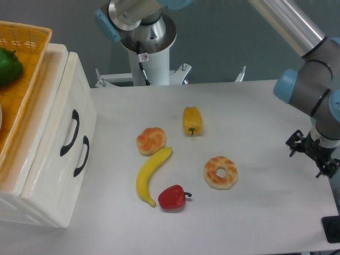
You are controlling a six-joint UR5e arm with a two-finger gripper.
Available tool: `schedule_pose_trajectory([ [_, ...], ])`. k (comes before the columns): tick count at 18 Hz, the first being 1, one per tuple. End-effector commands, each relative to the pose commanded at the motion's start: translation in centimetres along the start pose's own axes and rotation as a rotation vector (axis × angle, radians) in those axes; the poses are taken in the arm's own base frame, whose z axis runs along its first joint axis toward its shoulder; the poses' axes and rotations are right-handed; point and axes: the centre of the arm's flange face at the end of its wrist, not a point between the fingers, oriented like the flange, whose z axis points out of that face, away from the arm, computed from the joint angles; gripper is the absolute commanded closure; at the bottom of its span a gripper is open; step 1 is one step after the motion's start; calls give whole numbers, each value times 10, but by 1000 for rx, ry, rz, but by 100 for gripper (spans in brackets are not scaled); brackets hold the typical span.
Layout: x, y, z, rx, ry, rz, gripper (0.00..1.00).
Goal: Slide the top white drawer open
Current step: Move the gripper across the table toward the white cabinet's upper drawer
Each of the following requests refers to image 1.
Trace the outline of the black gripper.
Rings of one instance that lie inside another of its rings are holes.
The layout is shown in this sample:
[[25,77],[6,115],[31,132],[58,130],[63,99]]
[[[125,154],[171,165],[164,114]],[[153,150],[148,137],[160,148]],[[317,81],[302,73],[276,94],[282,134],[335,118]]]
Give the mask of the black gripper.
[[332,153],[339,146],[339,140],[330,140],[317,130],[311,130],[304,139],[301,130],[296,130],[285,142],[290,148],[289,156],[296,152],[305,153],[315,161],[319,172],[316,178],[327,176],[331,179],[339,170],[339,159],[332,158]]

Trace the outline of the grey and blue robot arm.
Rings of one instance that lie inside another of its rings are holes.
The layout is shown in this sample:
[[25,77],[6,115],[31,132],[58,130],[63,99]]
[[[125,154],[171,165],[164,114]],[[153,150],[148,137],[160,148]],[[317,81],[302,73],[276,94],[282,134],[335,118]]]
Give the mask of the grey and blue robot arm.
[[[99,75],[102,85],[132,81],[136,86],[183,84],[190,66],[169,68],[169,49],[176,39],[173,21],[163,8],[179,10],[189,1],[110,1],[95,12],[95,22],[112,42],[129,52],[130,74]],[[328,38],[294,1],[252,1],[251,5],[301,56],[299,70],[286,70],[273,93],[283,102],[314,119],[307,135],[295,131],[287,140],[291,153],[302,152],[333,177],[339,160],[339,91],[329,84],[339,75],[339,38]]]

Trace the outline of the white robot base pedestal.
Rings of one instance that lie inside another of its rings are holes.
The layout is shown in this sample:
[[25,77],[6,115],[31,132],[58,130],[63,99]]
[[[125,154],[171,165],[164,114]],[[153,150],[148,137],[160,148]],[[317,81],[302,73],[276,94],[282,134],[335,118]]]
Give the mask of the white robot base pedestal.
[[153,24],[139,25],[128,31],[121,44],[128,52],[133,85],[169,85],[169,51],[176,40],[173,20],[162,13]]

